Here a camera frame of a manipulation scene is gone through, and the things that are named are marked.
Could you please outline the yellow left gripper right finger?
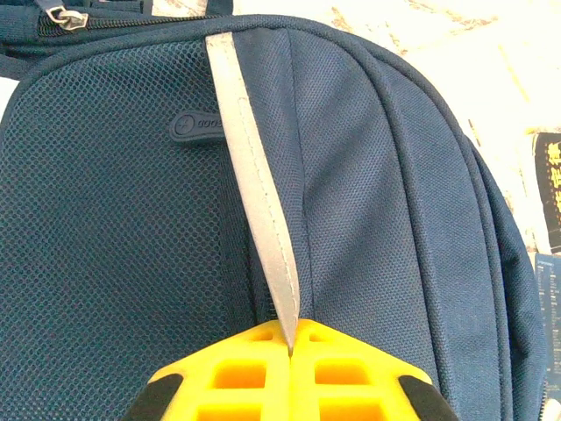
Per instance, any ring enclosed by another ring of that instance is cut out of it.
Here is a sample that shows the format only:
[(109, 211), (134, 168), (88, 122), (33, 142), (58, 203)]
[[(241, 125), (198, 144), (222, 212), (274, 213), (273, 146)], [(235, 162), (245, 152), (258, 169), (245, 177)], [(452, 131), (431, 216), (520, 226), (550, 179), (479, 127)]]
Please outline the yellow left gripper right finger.
[(457, 420), (420, 368), (302, 319), (290, 359), (292, 420)]

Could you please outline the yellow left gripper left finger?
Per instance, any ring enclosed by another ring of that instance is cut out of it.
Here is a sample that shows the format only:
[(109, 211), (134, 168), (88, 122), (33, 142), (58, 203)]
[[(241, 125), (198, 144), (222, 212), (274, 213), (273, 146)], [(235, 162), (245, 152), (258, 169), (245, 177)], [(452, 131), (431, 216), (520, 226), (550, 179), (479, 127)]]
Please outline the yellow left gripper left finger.
[(124, 420), (289, 420), (288, 347), (270, 321), (159, 369)]

